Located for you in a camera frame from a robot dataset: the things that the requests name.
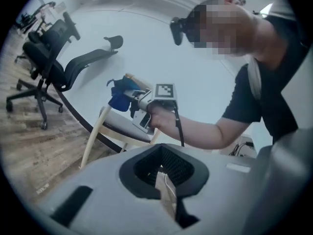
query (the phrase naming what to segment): wood plank floor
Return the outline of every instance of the wood plank floor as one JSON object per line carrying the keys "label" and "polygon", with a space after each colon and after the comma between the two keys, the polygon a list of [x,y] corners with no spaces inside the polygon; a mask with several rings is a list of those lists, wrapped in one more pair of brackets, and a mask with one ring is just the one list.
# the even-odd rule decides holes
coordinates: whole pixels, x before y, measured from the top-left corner
{"label": "wood plank floor", "polygon": [[[13,100],[13,112],[6,111],[6,97],[15,93],[18,79],[37,85],[29,75],[30,63],[14,59],[23,41],[11,29],[0,57],[0,144],[2,167],[12,186],[27,201],[36,202],[63,179],[79,170],[90,133],[64,106],[44,102],[48,129],[40,128],[42,116],[34,97]],[[48,92],[61,101],[53,86]],[[100,141],[93,145],[89,161],[115,154]]]}

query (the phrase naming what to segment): black baseboard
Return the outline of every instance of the black baseboard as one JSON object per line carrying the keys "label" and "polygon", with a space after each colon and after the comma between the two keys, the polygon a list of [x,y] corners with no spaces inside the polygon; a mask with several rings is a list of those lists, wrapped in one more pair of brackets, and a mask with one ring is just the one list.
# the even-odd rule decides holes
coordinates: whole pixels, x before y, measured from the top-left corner
{"label": "black baseboard", "polygon": [[[73,116],[80,122],[80,124],[86,130],[88,130],[91,133],[93,127],[74,109],[74,107],[70,104],[70,102],[66,99],[66,97],[63,95],[62,92],[58,91],[56,88],[55,88],[55,90],[57,91],[57,93],[58,93],[60,99],[62,100],[62,102],[64,103],[64,105],[73,114]],[[105,136],[103,136],[100,133],[98,133],[97,139],[117,153],[119,153],[122,149],[120,146],[118,146],[117,144],[115,144],[111,140],[107,139]]]}

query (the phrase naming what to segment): wooden chair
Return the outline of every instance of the wooden chair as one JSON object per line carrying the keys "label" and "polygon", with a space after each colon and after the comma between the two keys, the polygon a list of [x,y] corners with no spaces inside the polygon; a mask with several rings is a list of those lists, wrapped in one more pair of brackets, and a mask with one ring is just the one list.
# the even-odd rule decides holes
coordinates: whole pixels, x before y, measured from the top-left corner
{"label": "wooden chair", "polygon": [[[139,80],[131,74],[127,73],[125,76],[132,79],[142,90],[146,88],[152,89],[151,84],[143,80]],[[88,139],[80,166],[81,169],[84,168],[87,163],[92,145],[98,133],[124,142],[120,152],[123,152],[128,144],[139,147],[154,144],[160,135],[160,131],[156,130],[155,134],[150,138],[149,135],[134,126],[131,120],[123,117],[119,113],[111,111],[111,109],[112,107],[110,105],[101,109],[100,116]]]}

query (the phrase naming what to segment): white cable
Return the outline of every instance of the white cable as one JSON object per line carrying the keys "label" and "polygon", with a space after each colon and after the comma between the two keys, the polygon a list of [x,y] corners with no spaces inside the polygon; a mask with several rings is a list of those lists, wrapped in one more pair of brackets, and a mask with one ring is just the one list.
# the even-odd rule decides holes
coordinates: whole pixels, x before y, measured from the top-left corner
{"label": "white cable", "polygon": [[167,184],[167,182],[166,182],[166,177],[167,177],[167,174],[165,175],[165,184],[166,184],[167,188],[170,189],[170,191],[172,192],[172,194],[174,195],[174,197],[176,197],[174,191],[173,191],[173,190],[170,188],[170,186]]}

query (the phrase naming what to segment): blue cloth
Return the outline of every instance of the blue cloth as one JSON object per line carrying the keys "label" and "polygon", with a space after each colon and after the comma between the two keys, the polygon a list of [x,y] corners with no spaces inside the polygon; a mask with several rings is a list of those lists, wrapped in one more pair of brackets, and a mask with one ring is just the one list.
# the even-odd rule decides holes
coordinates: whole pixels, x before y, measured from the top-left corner
{"label": "blue cloth", "polygon": [[124,92],[126,90],[140,90],[140,87],[126,76],[123,76],[120,80],[109,80],[107,82],[107,86],[111,82],[114,82],[114,86],[111,88],[112,98],[109,101],[109,105],[121,112],[128,111],[132,99],[124,95]]}

